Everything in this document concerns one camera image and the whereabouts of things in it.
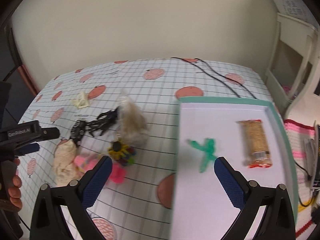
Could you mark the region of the person's left hand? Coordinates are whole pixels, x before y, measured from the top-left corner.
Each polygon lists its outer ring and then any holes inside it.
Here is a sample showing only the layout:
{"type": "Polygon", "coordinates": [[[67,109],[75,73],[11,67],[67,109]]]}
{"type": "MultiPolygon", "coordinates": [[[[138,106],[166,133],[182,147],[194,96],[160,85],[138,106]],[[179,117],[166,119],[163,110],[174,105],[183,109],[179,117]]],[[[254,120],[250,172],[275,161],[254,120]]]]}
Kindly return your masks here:
{"type": "Polygon", "coordinates": [[[15,173],[12,178],[13,186],[8,189],[9,199],[11,203],[18,208],[18,211],[22,209],[22,201],[21,201],[21,191],[20,188],[22,186],[22,181],[20,177],[15,173]]]}

